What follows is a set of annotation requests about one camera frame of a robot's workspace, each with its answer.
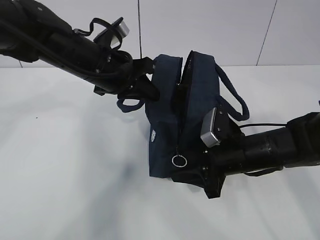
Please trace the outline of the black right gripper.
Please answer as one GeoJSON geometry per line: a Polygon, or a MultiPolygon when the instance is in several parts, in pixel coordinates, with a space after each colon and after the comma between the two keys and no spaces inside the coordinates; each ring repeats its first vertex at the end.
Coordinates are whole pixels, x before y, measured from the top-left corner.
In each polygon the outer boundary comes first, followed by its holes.
{"type": "Polygon", "coordinates": [[[177,170],[172,174],[172,181],[203,188],[209,199],[219,198],[226,176],[246,172],[245,142],[226,140],[205,147],[203,154],[205,166],[177,170]]]}

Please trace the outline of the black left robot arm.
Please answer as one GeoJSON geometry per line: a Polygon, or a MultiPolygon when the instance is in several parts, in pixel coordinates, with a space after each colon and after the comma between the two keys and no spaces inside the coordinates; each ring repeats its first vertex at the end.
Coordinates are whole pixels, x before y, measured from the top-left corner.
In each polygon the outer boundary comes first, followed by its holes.
{"type": "Polygon", "coordinates": [[[134,59],[121,50],[129,28],[94,18],[87,31],[72,28],[35,0],[0,3],[0,53],[25,63],[44,61],[92,85],[100,96],[157,101],[160,92],[148,79],[152,59],[134,59]]]}

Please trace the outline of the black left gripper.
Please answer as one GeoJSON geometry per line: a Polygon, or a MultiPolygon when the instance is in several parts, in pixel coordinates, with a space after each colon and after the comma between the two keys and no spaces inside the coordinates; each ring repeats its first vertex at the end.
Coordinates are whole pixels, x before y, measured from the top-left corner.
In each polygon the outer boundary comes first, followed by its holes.
{"type": "Polygon", "coordinates": [[[152,75],[155,72],[155,62],[151,58],[131,59],[118,70],[116,78],[111,80],[119,84],[114,91],[96,85],[93,92],[100,96],[117,95],[118,99],[145,99],[153,102],[160,99],[160,91],[147,77],[147,74],[152,75]]]}

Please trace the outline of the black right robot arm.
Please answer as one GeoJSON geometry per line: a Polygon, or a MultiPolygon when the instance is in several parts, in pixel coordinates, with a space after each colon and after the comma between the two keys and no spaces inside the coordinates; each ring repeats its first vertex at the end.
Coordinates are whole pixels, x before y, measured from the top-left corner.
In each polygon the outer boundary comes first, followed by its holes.
{"type": "Polygon", "coordinates": [[[245,135],[229,120],[227,138],[213,147],[185,153],[191,166],[175,170],[171,179],[203,188],[209,199],[219,198],[226,176],[260,177],[284,168],[320,164],[320,114],[310,112],[283,127],[245,135]]]}

